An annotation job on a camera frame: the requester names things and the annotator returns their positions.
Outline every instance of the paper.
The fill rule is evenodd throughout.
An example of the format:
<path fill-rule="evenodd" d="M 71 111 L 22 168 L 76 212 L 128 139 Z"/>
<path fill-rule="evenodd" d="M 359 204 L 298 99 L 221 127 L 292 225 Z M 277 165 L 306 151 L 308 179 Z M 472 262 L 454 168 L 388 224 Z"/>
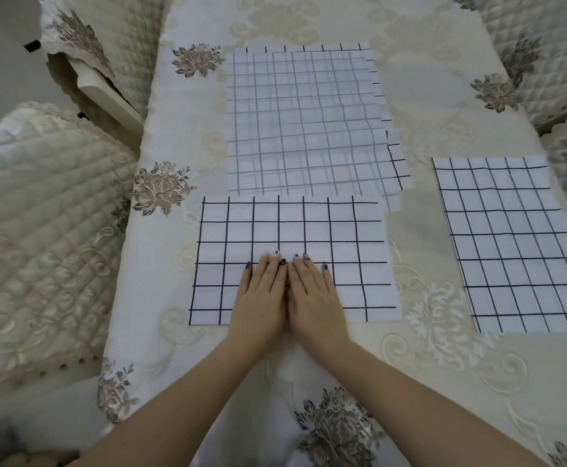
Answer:
<path fill-rule="evenodd" d="M 350 322 L 401 319 L 380 198 L 205 197 L 192 325 L 228 324 L 247 262 L 279 250 L 331 270 Z"/>
<path fill-rule="evenodd" d="M 383 196 L 398 209 L 412 181 L 372 50 L 317 48 L 227 56 L 231 194 Z"/>
<path fill-rule="evenodd" d="M 546 158 L 433 160 L 478 329 L 567 331 L 567 217 Z"/>

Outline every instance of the person's right arm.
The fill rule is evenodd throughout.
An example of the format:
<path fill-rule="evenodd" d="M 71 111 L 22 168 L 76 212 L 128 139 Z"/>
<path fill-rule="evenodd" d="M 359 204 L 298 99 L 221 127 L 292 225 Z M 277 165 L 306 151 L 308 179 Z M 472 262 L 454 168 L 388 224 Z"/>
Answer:
<path fill-rule="evenodd" d="M 303 347 L 379 422 L 412 466 L 545 467 L 525 447 L 352 342 L 331 274 L 288 269 L 290 326 Z"/>

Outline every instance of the person's left arm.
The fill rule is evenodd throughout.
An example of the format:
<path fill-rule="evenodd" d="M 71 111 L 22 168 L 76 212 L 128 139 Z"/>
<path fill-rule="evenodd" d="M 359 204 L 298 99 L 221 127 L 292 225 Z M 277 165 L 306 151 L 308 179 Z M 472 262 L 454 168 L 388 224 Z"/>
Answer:
<path fill-rule="evenodd" d="M 242 275 L 227 337 L 177 382 L 118 424 L 78 467 L 188 466 L 218 414 L 283 330 L 287 266 L 263 256 Z"/>

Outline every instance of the person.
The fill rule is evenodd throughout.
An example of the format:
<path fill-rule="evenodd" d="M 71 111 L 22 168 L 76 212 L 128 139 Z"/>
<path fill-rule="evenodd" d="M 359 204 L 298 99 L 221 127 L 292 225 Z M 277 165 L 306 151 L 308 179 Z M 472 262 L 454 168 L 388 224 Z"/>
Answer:
<path fill-rule="evenodd" d="M 263 256 L 241 282 L 227 337 L 91 449 L 78 467 L 188 466 L 218 414 L 285 330 L 378 421 L 414 466 L 543 467 L 474 414 L 353 342 L 326 264 Z"/>

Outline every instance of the floral tablecloth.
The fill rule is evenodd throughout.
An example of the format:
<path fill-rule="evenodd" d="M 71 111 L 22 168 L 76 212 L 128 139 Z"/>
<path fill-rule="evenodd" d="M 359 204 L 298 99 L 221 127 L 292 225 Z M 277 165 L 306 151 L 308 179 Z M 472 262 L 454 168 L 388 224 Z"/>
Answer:
<path fill-rule="evenodd" d="M 220 59 L 245 46 L 341 42 L 373 47 L 414 183 L 401 210 L 388 213 L 403 319 L 351 324 L 352 337 L 567 465 L 567 333 L 474 330 L 430 160 L 544 153 L 469 0 L 175 0 L 149 102 L 101 409 L 124 419 L 224 337 L 224 327 L 188 326 L 199 203 L 227 193 Z M 397 464 L 397 450 L 338 387 L 286 338 L 232 398 L 195 463 Z M 338 431 L 343 421 L 324 416 L 338 411 L 331 408 L 353 427 Z M 321 437 L 324 429 L 332 435 Z"/>

